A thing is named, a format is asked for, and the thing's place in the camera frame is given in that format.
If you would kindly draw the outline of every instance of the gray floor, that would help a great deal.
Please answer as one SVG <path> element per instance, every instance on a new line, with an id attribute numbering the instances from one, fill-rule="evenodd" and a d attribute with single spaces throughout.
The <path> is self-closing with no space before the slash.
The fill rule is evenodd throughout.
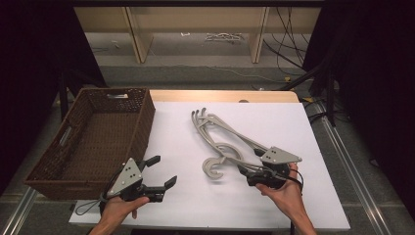
<path id="1" fill-rule="evenodd" d="M 282 59 L 279 59 L 278 64 L 281 69 L 278 69 L 277 58 L 265 47 L 262 48 L 260 62 L 252 64 L 247 38 L 234 43 L 206 42 L 205 36 L 205 34 L 158 34 L 149 58 L 143 65 L 136 63 L 128 35 L 92 33 L 88 34 L 88 39 L 102 73 L 112 87 L 272 90 L 284 85 L 286 77 L 290 79 L 297 77 L 282 71 L 302 73 Z M 278 48 L 278 44 L 270 35 L 265 39 L 274 48 Z M 299 47 L 306 48 L 302 37 L 298 37 L 296 41 Z M 282 53 L 300 63 L 292 49 L 284 49 Z M 310 82 L 306 81 L 294 90 L 300 98 L 309 96 L 307 89 Z M 324 103 L 315 102 L 306 106 L 306 112 L 310 116 L 320 112 L 321 104 Z M 340 100 L 337 100 L 336 109 L 343 109 Z M 8 218 L 27 189 L 22 181 L 51 142 L 59 124 L 60 108 L 57 102 L 51 108 L 49 119 L 43 126 L 36 143 L 0 198 L 0 227 L 3 228 L 7 224 Z M 336 125 L 336 130 L 382 212 L 391 234 L 415 234 L 415 223 L 388 180 L 378 168 L 369 164 L 370 153 L 355 131 L 353 123 L 345 114 L 337 114 Z M 351 226 L 351 229 L 345 232 L 321 231 L 320 233 L 376 234 L 350 183 L 339 153 L 330 139 L 324 118 L 317 119 L 311 126 Z M 73 201 L 54 202 L 38 195 L 20 234 L 86 234 L 89 228 L 68 223 L 72 206 Z M 129 233 L 130 229 L 121 228 L 116 234 Z M 274 234 L 289 234 L 289 231 L 278 231 Z"/>

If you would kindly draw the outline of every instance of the white table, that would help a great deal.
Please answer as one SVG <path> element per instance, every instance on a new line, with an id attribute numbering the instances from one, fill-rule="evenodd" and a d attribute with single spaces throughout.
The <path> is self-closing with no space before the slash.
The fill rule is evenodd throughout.
<path id="1" fill-rule="evenodd" d="M 310 124 L 300 103 L 155 102 L 156 115 L 145 159 L 160 155 L 161 161 L 143 172 L 148 186 L 162 186 L 177 175 L 162 203 L 139 209 L 139 218 L 123 223 L 136 228 L 271 231 L 290 227 L 290 221 L 267 197 L 249 187 L 246 177 L 232 164 L 220 166 L 218 180 L 202 171 L 215 151 L 203 140 L 191 121 L 191 112 L 203 107 L 240 133 L 266 146 L 277 146 L 302 157 L 303 199 L 317 230 L 348 230 L 349 224 L 322 159 Z M 260 164 L 242 141 L 219 128 L 217 140 L 238 147 L 246 161 Z M 76 206 L 84 204 L 79 201 Z M 97 207 L 85 215 L 75 213 L 70 223 L 94 225 Z"/>

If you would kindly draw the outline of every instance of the floor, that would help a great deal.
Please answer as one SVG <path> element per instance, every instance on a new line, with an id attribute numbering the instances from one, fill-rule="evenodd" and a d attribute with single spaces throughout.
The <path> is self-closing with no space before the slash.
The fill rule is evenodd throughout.
<path id="1" fill-rule="evenodd" d="M 283 35 L 274 36 L 275 39 L 272 35 L 266 35 L 265 41 L 277 50 L 279 44 L 276 40 L 282 41 Z M 245 35 L 241 35 L 235 41 L 206 41 L 207 35 L 202 33 L 157 34 L 146 63 L 141 65 L 136 62 L 128 35 L 88 33 L 87 37 L 102 74 L 111 87 L 275 90 L 285 85 L 287 80 L 295 79 L 303 73 L 293 64 L 277 58 L 265 45 L 261 49 L 259 63 L 253 64 L 247 45 L 248 38 Z M 295 35 L 297 47 L 306 50 L 308 38 L 308 35 Z M 280 52 L 296 64 L 301 63 L 295 50 L 282 47 Z M 310 83 L 311 80 L 306 81 L 294 89 L 299 98 L 309 98 L 307 89 Z M 386 177 L 369 162 L 371 155 L 355 131 L 352 121 L 347 118 L 341 100 L 336 98 L 336 127 L 327 124 L 324 117 L 315 116 L 324 111 L 324 96 L 314 97 L 314 101 L 303 102 L 304 108 L 310 116 L 315 138 L 351 226 L 349 231 L 320 233 L 415 234 L 414 220 Z M 27 186 L 22 184 L 25 176 L 48 147 L 59 128 L 60 119 L 57 100 L 51 107 L 49 119 L 36 143 L 0 198 L 0 227 L 3 229 L 6 229 L 8 219 L 27 190 Z M 343 143 L 341 149 L 334 144 L 336 138 L 333 136 L 338 136 L 337 140 Z M 348 159 L 347 163 L 352 163 L 352 167 L 360 176 L 357 186 L 355 179 L 348 174 L 345 158 Z M 374 203 L 374 209 L 380 211 L 386 228 L 379 229 L 379 226 L 373 225 L 373 216 L 368 213 L 367 205 L 361 200 L 361 194 L 356 193 L 356 189 L 367 190 L 366 196 Z M 90 228 L 68 223 L 73 205 L 74 201 L 54 202 L 38 194 L 29 213 L 24 217 L 24 224 L 18 226 L 17 230 L 19 234 L 87 234 Z M 116 234 L 130 233 L 131 229 L 121 228 Z M 141 231 L 141 234 L 155 232 Z M 273 234 L 289 234 L 289 231 L 282 230 Z"/>

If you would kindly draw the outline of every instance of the wicker basket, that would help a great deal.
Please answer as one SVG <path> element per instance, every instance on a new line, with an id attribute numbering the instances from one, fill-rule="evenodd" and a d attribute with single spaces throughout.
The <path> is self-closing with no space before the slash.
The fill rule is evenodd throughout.
<path id="1" fill-rule="evenodd" d="M 155 111 L 146 88 L 82 89 L 24 183 L 52 200 L 98 199 L 122 163 L 143 159 Z"/>

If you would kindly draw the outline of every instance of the human arm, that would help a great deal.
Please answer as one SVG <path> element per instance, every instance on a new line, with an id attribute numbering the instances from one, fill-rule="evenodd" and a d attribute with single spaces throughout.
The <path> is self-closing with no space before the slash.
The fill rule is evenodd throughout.
<path id="1" fill-rule="evenodd" d="M 298 166 L 290 164 L 290 177 L 297 178 Z M 301 235 L 317 234 L 311 220 L 305 211 L 300 186 L 293 180 L 287 182 L 279 189 L 271 189 L 263 184 L 256 184 L 256 188 L 263 196 L 268 196 L 296 226 Z"/>
<path id="2" fill-rule="evenodd" d="M 132 217 L 137 218 L 137 209 L 150 202 L 147 197 L 138 198 L 131 202 L 125 202 L 120 197 L 111 198 L 104 209 L 98 224 L 91 230 L 91 235 L 112 234 L 132 212 Z"/>

